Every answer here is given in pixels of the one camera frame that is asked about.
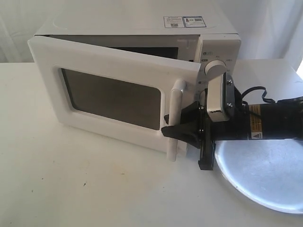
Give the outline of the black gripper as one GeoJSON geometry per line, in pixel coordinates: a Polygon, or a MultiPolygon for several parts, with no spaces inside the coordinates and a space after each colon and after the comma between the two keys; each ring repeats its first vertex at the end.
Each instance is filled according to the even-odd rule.
{"type": "Polygon", "coordinates": [[[164,137],[177,139],[200,148],[198,161],[201,170],[213,170],[215,142],[222,140],[248,140],[250,116],[242,105],[241,93],[234,89],[235,108],[233,117],[224,122],[212,122],[207,112],[201,112],[199,101],[181,110],[178,125],[165,126],[161,129],[164,137]]]}

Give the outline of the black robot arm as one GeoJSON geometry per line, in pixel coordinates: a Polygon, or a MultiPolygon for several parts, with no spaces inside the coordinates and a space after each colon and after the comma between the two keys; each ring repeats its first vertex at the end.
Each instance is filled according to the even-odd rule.
{"type": "Polygon", "coordinates": [[[303,138],[302,97],[275,102],[266,98],[263,104],[249,105],[243,98],[251,91],[265,90],[256,86],[240,93],[235,86],[223,90],[223,106],[228,120],[213,122],[206,112],[210,101],[202,106],[198,101],[182,109],[180,123],[161,129],[168,138],[178,139],[200,149],[198,165],[212,170],[215,142],[222,140],[283,140],[303,138]]]}

